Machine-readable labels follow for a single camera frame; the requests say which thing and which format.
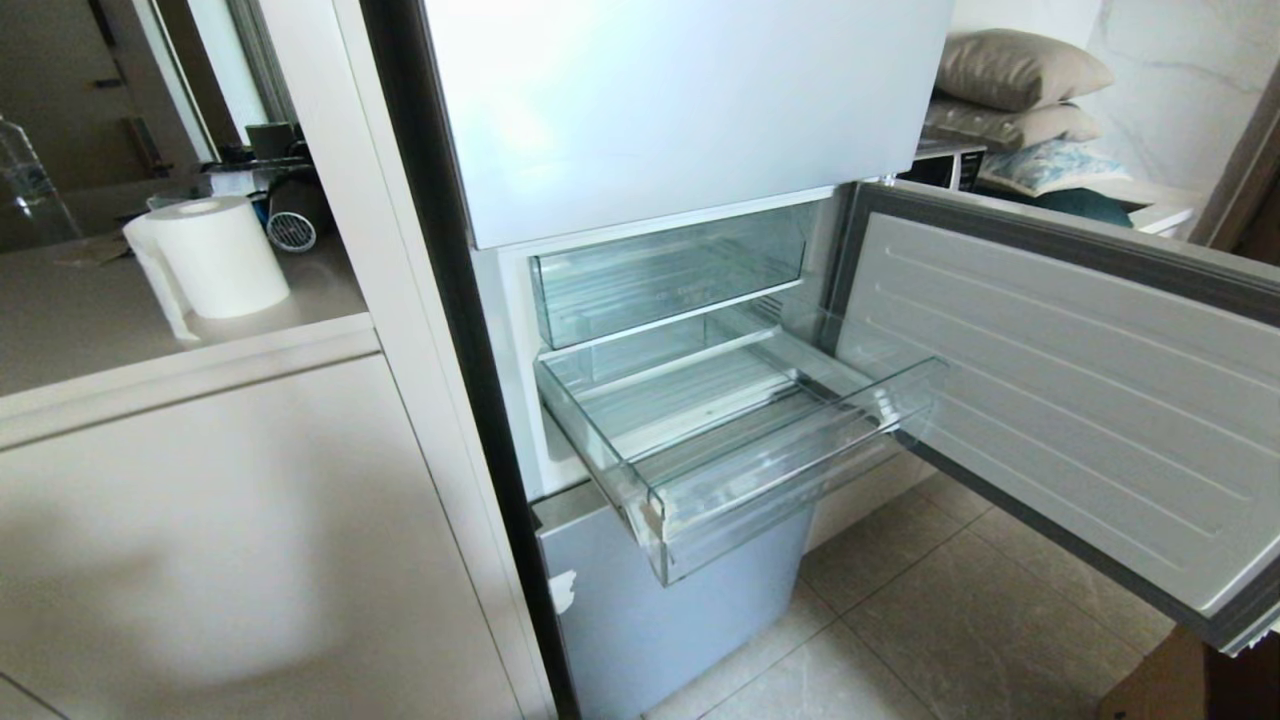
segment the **open freezer door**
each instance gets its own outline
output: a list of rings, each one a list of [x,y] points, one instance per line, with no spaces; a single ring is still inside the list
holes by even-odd
[[[952,368],[918,454],[1220,650],[1265,634],[1280,269],[913,183],[854,197],[828,304]]]

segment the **blue patterned cushion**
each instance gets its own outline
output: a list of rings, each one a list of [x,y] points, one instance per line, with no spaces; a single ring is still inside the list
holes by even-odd
[[[1129,178],[1124,165],[1083,142],[1050,140],[1016,152],[988,152],[978,182],[1039,197],[1091,182]]]

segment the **tile floor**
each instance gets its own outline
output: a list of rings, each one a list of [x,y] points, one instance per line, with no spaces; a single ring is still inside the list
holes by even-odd
[[[782,619],[645,719],[1092,719],[1171,629],[940,473],[805,556]]]

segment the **freezer compartment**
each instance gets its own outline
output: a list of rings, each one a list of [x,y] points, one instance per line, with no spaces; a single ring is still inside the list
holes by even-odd
[[[902,450],[946,364],[751,301],[536,361],[543,402],[671,584]]]
[[[819,204],[530,258],[539,332],[563,348],[794,283]]]

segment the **beige pillow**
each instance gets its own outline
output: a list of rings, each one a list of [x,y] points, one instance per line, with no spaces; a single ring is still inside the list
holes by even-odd
[[[1115,76],[1074,45],[1016,29],[947,38],[937,86],[961,100],[1020,113],[1102,90]]]
[[[997,152],[1011,152],[1046,140],[1084,142],[1102,136],[1098,123],[1075,105],[1059,104],[1025,113],[992,110],[964,100],[934,97],[924,115],[929,135],[963,137]]]

